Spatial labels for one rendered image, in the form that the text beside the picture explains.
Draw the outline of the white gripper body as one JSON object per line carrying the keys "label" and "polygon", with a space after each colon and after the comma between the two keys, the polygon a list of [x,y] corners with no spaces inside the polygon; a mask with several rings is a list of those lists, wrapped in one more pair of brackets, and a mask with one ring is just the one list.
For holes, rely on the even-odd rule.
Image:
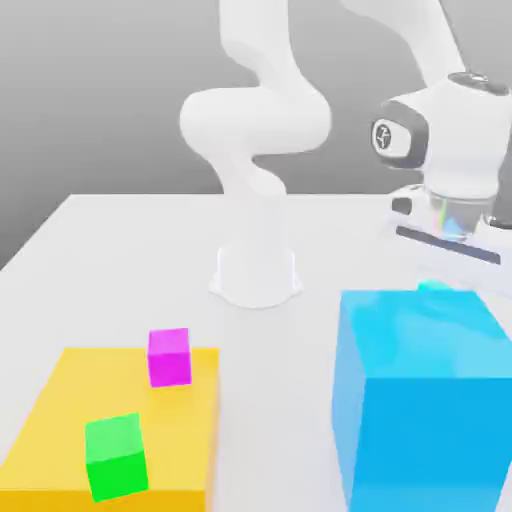
{"label": "white gripper body", "polygon": [[385,237],[402,259],[443,280],[512,298],[512,230],[481,221],[469,239],[443,240],[412,220],[392,214]]}

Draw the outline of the small magenta cube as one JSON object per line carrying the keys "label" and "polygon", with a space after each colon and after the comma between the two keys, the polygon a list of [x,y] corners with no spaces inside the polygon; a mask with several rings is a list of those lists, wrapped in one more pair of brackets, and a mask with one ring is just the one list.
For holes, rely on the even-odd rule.
{"label": "small magenta cube", "polygon": [[151,330],[147,349],[152,388],[187,386],[192,383],[189,330]]}

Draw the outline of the small green cube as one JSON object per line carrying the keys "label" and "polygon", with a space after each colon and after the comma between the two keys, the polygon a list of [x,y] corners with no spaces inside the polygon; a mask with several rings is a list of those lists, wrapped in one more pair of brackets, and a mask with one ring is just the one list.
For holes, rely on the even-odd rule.
{"label": "small green cube", "polygon": [[88,422],[84,430],[85,465],[95,503],[149,489],[138,413]]}

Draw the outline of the large blue box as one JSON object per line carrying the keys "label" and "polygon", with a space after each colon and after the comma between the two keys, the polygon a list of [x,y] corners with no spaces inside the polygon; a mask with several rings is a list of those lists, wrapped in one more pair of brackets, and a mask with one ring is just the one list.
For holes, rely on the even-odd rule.
{"label": "large blue box", "polygon": [[332,427],[348,512],[494,512],[512,340],[472,291],[344,291]]}

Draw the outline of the large yellow box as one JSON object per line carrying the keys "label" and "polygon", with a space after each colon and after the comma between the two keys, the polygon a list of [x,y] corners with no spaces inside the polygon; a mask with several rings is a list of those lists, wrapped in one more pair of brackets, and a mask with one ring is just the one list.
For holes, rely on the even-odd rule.
{"label": "large yellow box", "polygon": [[[0,466],[0,512],[213,512],[219,351],[192,351],[192,383],[153,388],[142,348],[66,348]],[[85,426],[136,413],[149,489],[94,502]]]}

